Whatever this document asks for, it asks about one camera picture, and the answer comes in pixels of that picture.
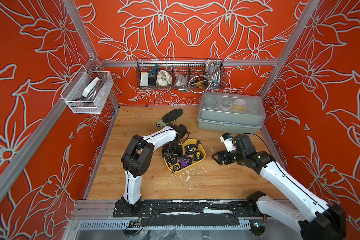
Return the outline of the purple tape measure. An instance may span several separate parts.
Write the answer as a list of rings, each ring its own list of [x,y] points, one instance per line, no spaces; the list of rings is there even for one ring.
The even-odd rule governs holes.
[[[180,159],[179,163],[180,163],[180,166],[182,168],[186,168],[188,166],[190,166],[193,162],[193,159],[192,158],[182,158]]]

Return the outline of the yellow plastic storage tray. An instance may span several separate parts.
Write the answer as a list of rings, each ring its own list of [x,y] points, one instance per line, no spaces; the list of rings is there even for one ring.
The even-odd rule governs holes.
[[[170,153],[170,144],[165,144],[162,149],[162,157],[171,173],[191,169],[201,163],[206,157],[201,141],[187,139],[178,145],[176,152]]]

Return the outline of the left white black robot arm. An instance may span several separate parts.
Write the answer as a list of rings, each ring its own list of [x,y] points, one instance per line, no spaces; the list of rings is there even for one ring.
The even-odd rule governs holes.
[[[151,164],[154,151],[163,147],[164,157],[182,155],[181,139],[186,134],[186,126],[170,123],[151,135],[132,137],[121,159],[126,175],[121,203],[129,212],[134,212],[141,202],[142,177]]]

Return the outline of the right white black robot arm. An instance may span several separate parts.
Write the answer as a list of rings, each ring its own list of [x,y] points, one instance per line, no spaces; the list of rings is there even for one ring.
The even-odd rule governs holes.
[[[292,209],[257,191],[247,197],[252,214],[275,218],[297,233],[304,240],[343,240],[347,236],[346,212],[339,204],[330,205],[319,198],[276,162],[272,155],[257,151],[248,135],[233,137],[224,133],[220,137],[224,151],[213,154],[219,165],[236,163],[254,170],[272,183],[296,207]]]

